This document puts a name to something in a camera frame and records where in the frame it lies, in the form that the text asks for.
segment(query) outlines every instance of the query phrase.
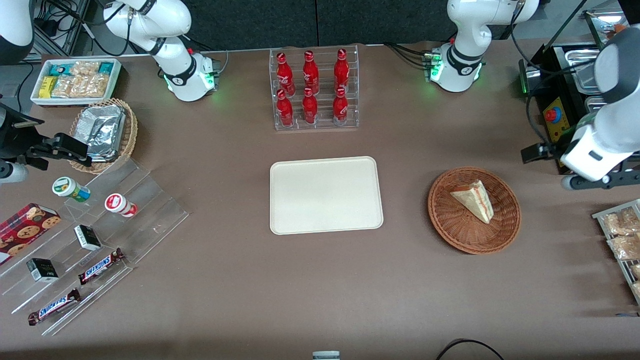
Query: wicker basket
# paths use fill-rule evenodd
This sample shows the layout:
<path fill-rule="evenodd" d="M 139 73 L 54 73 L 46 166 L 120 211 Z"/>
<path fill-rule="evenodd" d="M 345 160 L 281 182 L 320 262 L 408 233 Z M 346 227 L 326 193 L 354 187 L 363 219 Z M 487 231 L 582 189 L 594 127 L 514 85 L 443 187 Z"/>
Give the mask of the wicker basket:
<path fill-rule="evenodd" d="M 117 160 L 124 160 L 131 156 L 131 154 L 133 153 L 133 148 L 136 146 L 136 136 L 138 135 L 138 120 L 136 119 L 136 114 L 131 111 L 129 105 L 119 99 L 109 99 L 101 102 L 96 102 L 95 104 L 91 104 L 90 106 L 107 105 L 119 105 L 127 112 L 122 137 L 120 139 L 120 151 L 117 157 Z M 80 114 L 76 116 L 76 121 L 74 121 L 74 123 L 71 125 L 69 135 L 73 136 L 73 134 L 75 133 L 79 118 Z M 93 163 L 91 167 L 85 167 L 76 163 L 75 161 L 69 162 L 74 169 L 82 172 L 89 172 L 91 174 L 99 174 L 114 163 L 114 161 L 112 161 L 111 163 Z"/>
<path fill-rule="evenodd" d="M 460 204 L 450 191 L 455 186 L 482 180 L 493 205 L 494 216 L 485 224 Z M 461 167 L 442 174 L 431 186 L 429 217 L 440 235 L 453 247 L 469 254 L 493 254 L 518 236 L 522 217 L 511 188 L 489 171 Z"/>

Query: cookie box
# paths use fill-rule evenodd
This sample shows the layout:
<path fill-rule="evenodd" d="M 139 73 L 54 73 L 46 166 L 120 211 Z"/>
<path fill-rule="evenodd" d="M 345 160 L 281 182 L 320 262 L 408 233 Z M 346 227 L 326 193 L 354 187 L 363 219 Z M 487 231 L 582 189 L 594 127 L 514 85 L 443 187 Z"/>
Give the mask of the cookie box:
<path fill-rule="evenodd" d="M 40 87 L 42 86 L 42 82 L 45 77 L 49 76 L 51 73 L 51 69 L 54 69 L 56 66 L 74 63 L 76 61 L 96 61 L 101 63 L 112 63 L 113 68 L 109 73 L 109 81 L 107 82 L 107 88 L 104 92 L 104 96 L 102 97 L 76 97 L 76 98 L 42 98 L 40 97 Z M 120 62 L 114 58 L 67 58 L 67 59 L 55 59 L 55 60 L 47 60 L 42 64 L 42 69 L 40 69 L 40 74 L 38 75 L 38 81 L 36 81 L 36 85 L 33 87 L 33 91 L 31 92 L 31 101 L 34 104 L 48 107 L 48 106 L 83 106 L 87 104 L 93 104 L 99 101 L 105 101 L 111 98 L 113 94 L 113 90 L 116 87 L 116 82 L 118 80 L 118 75 L 120 73 L 120 68 L 122 65 Z"/>
<path fill-rule="evenodd" d="M 57 212 L 29 204 L 0 224 L 0 265 L 61 221 Z"/>

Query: coca-cola bottle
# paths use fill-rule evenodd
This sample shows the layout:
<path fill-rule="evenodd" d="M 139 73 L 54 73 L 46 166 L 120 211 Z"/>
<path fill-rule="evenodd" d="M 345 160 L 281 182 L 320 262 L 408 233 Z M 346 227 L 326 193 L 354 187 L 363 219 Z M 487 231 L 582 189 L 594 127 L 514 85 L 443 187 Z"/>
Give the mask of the coca-cola bottle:
<path fill-rule="evenodd" d="M 305 66 L 302 67 L 302 73 L 305 75 L 305 86 L 311 88 L 314 95 L 317 95 L 320 92 L 320 75 L 313 51 L 305 51 Z"/>
<path fill-rule="evenodd" d="M 278 116 L 280 117 L 280 122 L 284 127 L 292 127 L 293 126 L 293 106 L 291 106 L 291 101 L 287 99 L 287 94 L 282 89 L 278 89 L 278 102 L 276 107 L 278 108 Z"/>
<path fill-rule="evenodd" d="M 292 97 L 296 93 L 296 85 L 293 83 L 293 71 L 287 63 L 287 57 L 284 53 L 278 53 L 276 59 L 278 59 L 278 82 L 280 87 L 284 89 L 287 97 Z"/>
<path fill-rule="evenodd" d="M 333 67 L 333 76 L 335 81 L 333 87 L 337 92 L 339 88 L 344 88 L 344 92 L 349 92 L 349 63 L 347 62 L 347 51 L 345 49 L 338 50 L 338 61 Z"/>
<path fill-rule="evenodd" d="M 302 99 L 302 108 L 305 110 L 305 121 L 308 124 L 315 124 L 318 118 L 318 101 L 311 88 L 305 88 L 305 98 Z"/>
<path fill-rule="evenodd" d="M 333 123 L 336 126 L 343 126 L 347 122 L 347 107 L 349 103 L 344 97 L 344 88 L 338 88 L 336 97 L 333 100 Z"/>

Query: foil wrapped food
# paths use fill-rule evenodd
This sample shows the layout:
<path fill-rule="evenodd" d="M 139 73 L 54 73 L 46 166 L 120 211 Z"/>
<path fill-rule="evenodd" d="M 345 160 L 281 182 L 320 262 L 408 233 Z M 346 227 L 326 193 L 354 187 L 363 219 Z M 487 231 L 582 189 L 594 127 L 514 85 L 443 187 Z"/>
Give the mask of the foil wrapped food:
<path fill-rule="evenodd" d="M 84 109 L 78 118 L 74 138 L 88 146 L 87 155 L 93 162 L 115 161 L 126 117 L 126 111 L 118 105 Z"/>

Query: table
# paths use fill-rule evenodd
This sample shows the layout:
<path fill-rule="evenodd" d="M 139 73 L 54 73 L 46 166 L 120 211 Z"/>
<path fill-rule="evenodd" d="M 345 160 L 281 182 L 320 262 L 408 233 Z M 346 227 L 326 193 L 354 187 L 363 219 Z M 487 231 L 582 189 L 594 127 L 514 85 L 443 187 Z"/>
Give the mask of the table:
<path fill-rule="evenodd" d="M 540 44 L 523 42 L 528 53 Z M 360 128 L 302 134 L 273 129 L 268 51 L 231 53 L 220 90 L 193 103 L 167 91 L 152 58 L 122 58 L 115 96 L 140 123 L 134 158 L 192 215 L 54 337 L 0 300 L 0 357 L 310 359 L 340 350 L 345 360 L 432 359 L 451 340 L 473 338 L 507 359 L 636 359 L 640 320 L 613 315 L 637 307 L 590 214 L 638 193 L 567 192 L 552 162 L 521 164 L 520 149 L 536 137 L 513 44 L 492 44 L 462 94 L 425 83 L 384 47 L 359 49 Z M 31 114 L 51 136 L 77 112 Z M 364 155 L 378 163 L 381 228 L 271 233 L 274 162 Z M 428 220 L 430 184 L 465 165 L 495 172 L 520 201 L 520 236 L 498 254 L 460 253 Z M 50 186 L 62 175 L 90 178 L 52 161 L 0 188 L 0 218 L 27 202 L 59 207 Z M 458 359 L 485 358 L 460 347 Z"/>

